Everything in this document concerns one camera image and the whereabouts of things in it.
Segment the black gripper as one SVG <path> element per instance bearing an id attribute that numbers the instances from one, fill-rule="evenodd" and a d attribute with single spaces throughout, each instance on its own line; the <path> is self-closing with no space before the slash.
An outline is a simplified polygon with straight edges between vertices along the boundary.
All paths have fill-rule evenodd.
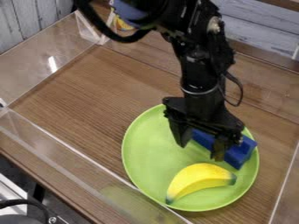
<path id="1" fill-rule="evenodd" d="M 172 136 L 184 148 L 192 139 L 192 129 L 215 136 L 209 158 L 224 160 L 232 146 L 243 143 L 244 123 L 229 113 L 223 92 L 213 88 L 205 92 L 182 90 L 184 97 L 164 97 L 164 116 L 168 118 Z"/>

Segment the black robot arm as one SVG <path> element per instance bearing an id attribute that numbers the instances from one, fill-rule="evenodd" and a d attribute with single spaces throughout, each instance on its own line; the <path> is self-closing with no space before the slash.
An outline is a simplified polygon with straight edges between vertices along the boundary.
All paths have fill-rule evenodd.
<path id="1" fill-rule="evenodd" d="M 241 82 L 231 74 L 235 51 L 225 36 L 220 9 L 211 0 L 112 0 L 109 5 L 120 19 L 134 28 L 129 36 L 118 35 L 89 4 L 73 3 L 97 30 L 118 43 L 133 43 L 156 31 L 170 43 L 181 66 L 181 97 L 162 99 L 174 142 L 185 146 L 192 132 L 213 135 L 209 157 L 221 161 L 228 149 L 241 144 L 244 123 L 229 113 L 225 82 Z"/>

